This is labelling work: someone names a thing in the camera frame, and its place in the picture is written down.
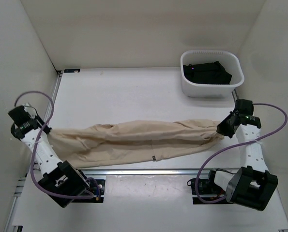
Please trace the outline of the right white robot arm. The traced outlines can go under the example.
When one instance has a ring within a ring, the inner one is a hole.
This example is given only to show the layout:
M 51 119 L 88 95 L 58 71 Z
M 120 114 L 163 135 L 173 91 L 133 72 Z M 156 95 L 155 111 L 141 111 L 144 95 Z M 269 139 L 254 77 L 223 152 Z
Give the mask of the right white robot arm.
M 260 119 L 253 115 L 250 100 L 236 100 L 234 110 L 217 126 L 217 133 L 236 136 L 240 147 L 241 167 L 232 174 L 215 168 L 210 171 L 206 187 L 211 193 L 225 192 L 226 201 L 263 211 L 272 197 L 278 179 L 269 172 L 262 148 L 256 139 L 260 136 Z

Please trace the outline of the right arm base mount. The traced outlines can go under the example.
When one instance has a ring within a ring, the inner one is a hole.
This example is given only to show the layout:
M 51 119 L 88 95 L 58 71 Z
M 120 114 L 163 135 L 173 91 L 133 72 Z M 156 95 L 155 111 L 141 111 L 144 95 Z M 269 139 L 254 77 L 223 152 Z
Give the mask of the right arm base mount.
M 187 181 L 187 186 L 191 188 L 192 191 L 192 200 L 193 205 L 201 205 L 204 204 L 198 199 L 198 196 L 195 191 L 195 178 L 189 179 Z M 213 201 L 219 198 L 222 198 L 225 195 L 225 191 L 217 186 L 217 185 L 210 185 L 208 179 L 199 179 L 198 182 L 198 191 L 201 196 L 206 201 Z

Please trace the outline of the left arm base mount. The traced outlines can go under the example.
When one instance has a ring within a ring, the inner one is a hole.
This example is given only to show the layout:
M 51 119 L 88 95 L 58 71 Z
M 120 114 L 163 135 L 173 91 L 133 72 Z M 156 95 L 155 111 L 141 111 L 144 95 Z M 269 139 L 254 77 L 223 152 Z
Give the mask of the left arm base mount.
M 88 177 L 88 181 L 90 183 L 90 188 L 87 192 L 85 192 L 86 195 L 88 195 L 89 192 L 94 194 L 93 198 L 84 200 L 84 202 L 87 203 L 103 203 L 104 202 L 104 195 L 105 195 L 105 187 L 106 187 L 106 178 L 105 176 L 93 176 Z

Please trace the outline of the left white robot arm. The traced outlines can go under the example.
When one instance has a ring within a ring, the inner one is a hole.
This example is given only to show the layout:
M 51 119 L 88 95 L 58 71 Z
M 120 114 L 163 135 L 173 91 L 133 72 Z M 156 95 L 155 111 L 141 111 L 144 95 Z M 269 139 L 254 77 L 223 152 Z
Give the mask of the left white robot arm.
M 39 165 L 42 175 L 36 182 L 37 188 L 62 208 L 74 200 L 93 197 L 86 193 L 91 185 L 83 172 L 62 161 L 53 150 L 47 137 L 51 128 L 39 117 L 34 107 L 26 103 L 15 107 L 8 115 L 13 120 L 11 134 L 35 153 L 31 161 Z

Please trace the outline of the beige trousers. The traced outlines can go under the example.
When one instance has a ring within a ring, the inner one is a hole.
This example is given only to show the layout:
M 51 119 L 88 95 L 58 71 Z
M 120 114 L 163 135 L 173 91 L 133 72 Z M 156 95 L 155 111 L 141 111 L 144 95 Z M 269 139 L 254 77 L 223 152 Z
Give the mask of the beige trousers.
M 160 161 L 208 150 L 224 139 L 217 121 L 136 120 L 86 129 L 53 129 L 48 140 L 76 168 Z

